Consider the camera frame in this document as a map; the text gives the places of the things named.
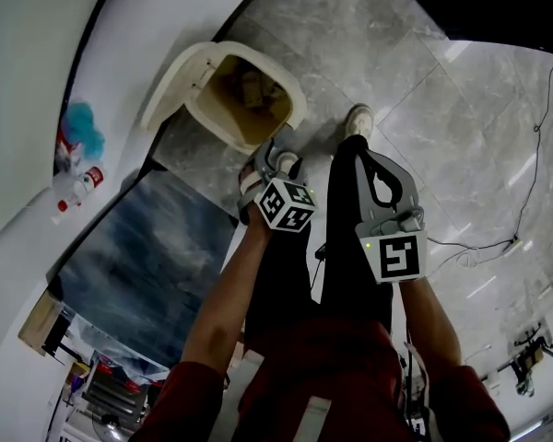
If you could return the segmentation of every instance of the black pants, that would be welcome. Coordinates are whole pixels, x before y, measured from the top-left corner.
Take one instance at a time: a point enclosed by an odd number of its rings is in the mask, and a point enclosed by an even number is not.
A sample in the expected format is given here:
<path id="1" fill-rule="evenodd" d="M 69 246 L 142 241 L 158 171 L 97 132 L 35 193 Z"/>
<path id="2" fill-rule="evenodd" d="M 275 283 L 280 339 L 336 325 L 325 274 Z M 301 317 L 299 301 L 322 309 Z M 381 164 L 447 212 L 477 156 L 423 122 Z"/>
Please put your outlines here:
<path id="1" fill-rule="evenodd" d="M 354 230 L 361 222 L 355 157 L 365 149 L 364 137 L 351 136 L 332 161 L 321 304 L 312 300 L 307 269 L 310 225 L 298 234 L 275 231 L 256 276 L 246 315 L 246 342 L 264 330 L 313 316 L 372 319 L 391 330 L 392 286 L 376 283 Z"/>

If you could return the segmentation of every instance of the beige trash can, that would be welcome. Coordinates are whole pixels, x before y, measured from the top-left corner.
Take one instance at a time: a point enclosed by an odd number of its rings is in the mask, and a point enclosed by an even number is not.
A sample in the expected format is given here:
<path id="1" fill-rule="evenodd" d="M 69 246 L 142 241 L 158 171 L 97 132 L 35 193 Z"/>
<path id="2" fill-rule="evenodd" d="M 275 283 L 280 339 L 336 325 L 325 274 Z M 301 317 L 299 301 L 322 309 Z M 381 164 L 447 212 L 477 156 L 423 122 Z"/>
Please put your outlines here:
<path id="1" fill-rule="evenodd" d="M 307 101 L 280 64 L 238 42 L 200 42 L 161 78 L 141 119 L 157 131 L 182 105 L 211 133 L 244 154 L 288 124 L 297 129 Z"/>

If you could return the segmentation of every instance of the gray tile floor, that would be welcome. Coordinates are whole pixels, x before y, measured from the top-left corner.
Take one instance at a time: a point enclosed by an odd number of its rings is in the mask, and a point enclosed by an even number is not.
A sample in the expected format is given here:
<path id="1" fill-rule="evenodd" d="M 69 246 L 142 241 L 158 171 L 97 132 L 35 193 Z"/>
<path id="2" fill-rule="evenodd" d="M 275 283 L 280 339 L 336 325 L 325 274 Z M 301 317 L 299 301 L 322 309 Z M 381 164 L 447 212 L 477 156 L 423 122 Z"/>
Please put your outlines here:
<path id="1" fill-rule="evenodd" d="M 321 205 L 308 249 L 312 275 L 313 252 L 325 236 L 334 132 L 358 102 L 375 111 L 371 149 L 416 179 L 431 237 L 473 246 L 512 237 L 533 181 L 533 126 L 546 108 L 553 55 L 448 41 L 414 0 L 254 0 L 227 39 L 276 59 L 307 97 L 307 117 L 290 143 L 305 156 Z M 499 247 L 445 262 L 461 248 L 430 244 L 429 279 L 464 357 L 477 355 L 468 363 L 480 373 L 503 363 L 513 335 L 553 307 L 552 293 L 541 297 L 553 275 L 553 78 L 542 137 L 537 182 L 519 231 L 532 247 L 486 263 Z M 155 158 L 235 214 L 245 156 L 188 113 L 171 122 Z M 316 299 L 321 280 L 319 274 Z M 394 340 L 401 343 L 403 310 L 394 310 Z"/>

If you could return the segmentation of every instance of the red shirt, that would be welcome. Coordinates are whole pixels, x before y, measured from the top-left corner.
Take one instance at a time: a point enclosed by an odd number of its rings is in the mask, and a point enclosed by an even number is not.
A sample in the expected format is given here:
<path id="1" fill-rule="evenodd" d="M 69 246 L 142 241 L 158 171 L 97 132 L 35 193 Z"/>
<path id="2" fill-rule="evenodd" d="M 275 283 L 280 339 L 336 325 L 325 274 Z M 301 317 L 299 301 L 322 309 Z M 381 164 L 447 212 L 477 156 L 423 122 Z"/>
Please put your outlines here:
<path id="1" fill-rule="evenodd" d="M 268 333 L 251 348 L 265 360 L 241 398 L 234 441 L 293 440 L 311 396 L 331 401 L 320 442 L 414 440 L 397 409 L 397 353 L 378 322 L 311 319 Z M 222 394 L 217 371 L 178 364 L 132 442 L 207 440 Z M 510 439 L 500 410 L 469 366 L 433 382 L 430 408 L 446 442 Z"/>

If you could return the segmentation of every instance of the plastic bottle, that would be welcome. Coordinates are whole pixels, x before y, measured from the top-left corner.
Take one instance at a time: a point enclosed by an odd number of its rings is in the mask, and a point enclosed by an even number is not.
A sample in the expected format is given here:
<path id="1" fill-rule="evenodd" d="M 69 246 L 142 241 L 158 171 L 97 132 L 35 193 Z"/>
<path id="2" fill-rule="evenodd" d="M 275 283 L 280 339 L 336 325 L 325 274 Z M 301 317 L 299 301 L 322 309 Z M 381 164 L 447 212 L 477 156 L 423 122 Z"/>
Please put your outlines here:
<path id="1" fill-rule="evenodd" d="M 57 209 L 64 212 L 75 204 L 80 204 L 96 187 L 104 180 L 102 170 L 98 167 L 92 167 L 74 181 L 68 194 L 57 204 Z"/>

